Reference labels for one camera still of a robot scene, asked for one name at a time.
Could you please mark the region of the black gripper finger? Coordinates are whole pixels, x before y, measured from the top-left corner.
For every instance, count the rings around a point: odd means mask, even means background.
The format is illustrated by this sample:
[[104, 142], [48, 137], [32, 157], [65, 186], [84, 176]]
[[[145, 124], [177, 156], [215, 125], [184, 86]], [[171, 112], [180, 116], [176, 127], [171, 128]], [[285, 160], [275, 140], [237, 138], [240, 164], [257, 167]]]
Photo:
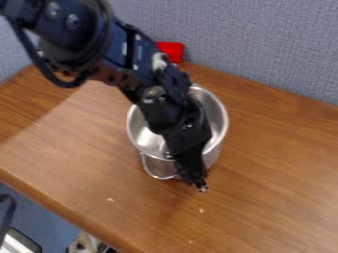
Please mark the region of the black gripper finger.
[[172, 145], [168, 147], [168, 151], [183, 182], [192, 185], [199, 192], [203, 192], [207, 189], [204, 181], [207, 172], [201, 156], [203, 145], [197, 144], [188, 148]]

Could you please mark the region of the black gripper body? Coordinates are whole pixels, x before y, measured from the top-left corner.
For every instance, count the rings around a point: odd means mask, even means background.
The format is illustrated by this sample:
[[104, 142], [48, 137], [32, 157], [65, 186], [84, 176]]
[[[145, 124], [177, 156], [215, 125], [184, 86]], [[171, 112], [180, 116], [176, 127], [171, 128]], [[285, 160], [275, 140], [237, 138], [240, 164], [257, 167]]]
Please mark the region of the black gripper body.
[[169, 65], [155, 72], [155, 86], [144, 89], [138, 102], [148, 128], [163, 137], [172, 155], [201, 148], [212, 137], [204, 109], [189, 87], [187, 73]]

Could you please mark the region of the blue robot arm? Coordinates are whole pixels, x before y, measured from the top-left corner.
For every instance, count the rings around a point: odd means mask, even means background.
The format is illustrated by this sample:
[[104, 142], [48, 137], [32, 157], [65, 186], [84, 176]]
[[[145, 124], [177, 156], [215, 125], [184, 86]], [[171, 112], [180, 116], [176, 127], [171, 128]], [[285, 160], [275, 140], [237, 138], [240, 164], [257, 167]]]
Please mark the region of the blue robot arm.
[[177, 175], [203, 191], [211, 126], [188, 75], [153, 39], [113, 15], [106, 0], [0, 0], [0, 16], [52, 83], [76, 88], [94, 80], [118, 89], [164, 139]]

